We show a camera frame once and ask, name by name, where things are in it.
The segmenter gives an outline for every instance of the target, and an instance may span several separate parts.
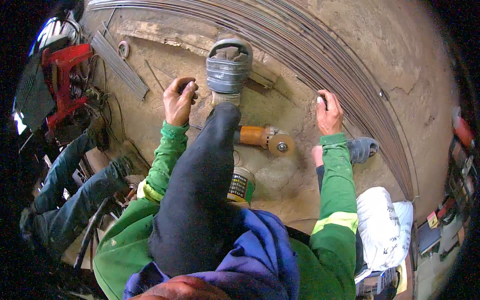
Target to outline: gray sandal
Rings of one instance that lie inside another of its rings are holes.
[[[252,69],[253,51],[246,41],[230,38],[216,42],[208,53],[208,87],[223,94],[239,94]]]
[[[371,156],[374,156],[379,149],[378,142],[369,137],[359,137],[347,140],[348,152],[350,152],[350,163],[363,164]]]

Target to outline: white sack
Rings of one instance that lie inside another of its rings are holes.
[[[398,249],[395,249],[394,257],[390,265],[401,264],[408,255],[410,248],[410,239],[413,224],[413,204],[412,202],[402,201],[393,203],[395,213],[400,221],[400,238],[398,239]]]
[[[390,194],[383,187],[366,190],[357,198],[359,233],[363,243],[363,259],[371,271],[383,271],[401,255],[400,222]]]

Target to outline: orange angle grinder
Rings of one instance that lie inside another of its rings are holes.
[[[202,129],[196,125],[190,124],[190,126]],[[237,144],[261,146],[278,157],[289,156],[295,150],[295,142],[291,136],[273,126],[240,126],[233,135],[233,141]]]

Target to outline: bundle of steel rods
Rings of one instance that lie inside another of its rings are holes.
[[[231,30],[291,68],[311,89],[338,95],[347,118],[380,142],[404,196],[413,199],[405,150],[381,97],[350,55],[308,11],[290,1],[90,0],[88,10],[143,8],[177,13]]]
[[[137,73],[121,59],[116,50],[99,31],[97,31],[93,37],[91,45],[107,65],[112,68],[115,74],[127,84],[132,92],[140,100],[143,100],[148,91],[148,86],[146,86],[140,77],[138,77]]]

